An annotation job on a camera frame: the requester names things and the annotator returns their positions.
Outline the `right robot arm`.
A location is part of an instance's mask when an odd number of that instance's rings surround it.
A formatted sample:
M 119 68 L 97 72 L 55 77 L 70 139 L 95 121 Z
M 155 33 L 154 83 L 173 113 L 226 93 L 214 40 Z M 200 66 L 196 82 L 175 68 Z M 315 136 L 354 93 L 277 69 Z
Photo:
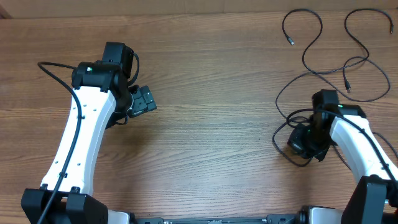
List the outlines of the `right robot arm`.
M 322 161 L 331 146 L 338 146 L 353 173 L 356 188 L 344 210 L 307 206 L 297 223 L 397 223 L 397 167 L 371 131 L 358 105 L 339 102 L 335 90 L 312 96 L 312 115 L 294 125 L 288 145 L 302 158 Z

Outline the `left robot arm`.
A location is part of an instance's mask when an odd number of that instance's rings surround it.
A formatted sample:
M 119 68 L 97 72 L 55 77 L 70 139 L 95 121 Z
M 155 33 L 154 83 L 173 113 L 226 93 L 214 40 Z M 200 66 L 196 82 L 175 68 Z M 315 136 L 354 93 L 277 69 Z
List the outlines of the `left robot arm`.
M 38 189 L 25 189 L 21 207 L 31 223 L 136 223 L 133 213 L 110 210 L 93 197 L 96 160 L 104 131 L 153 111 L 148 86 L 135 85 L 138 55 L 107 42 L 103 57 L 72 67 L 72 96 L 58 151 Z

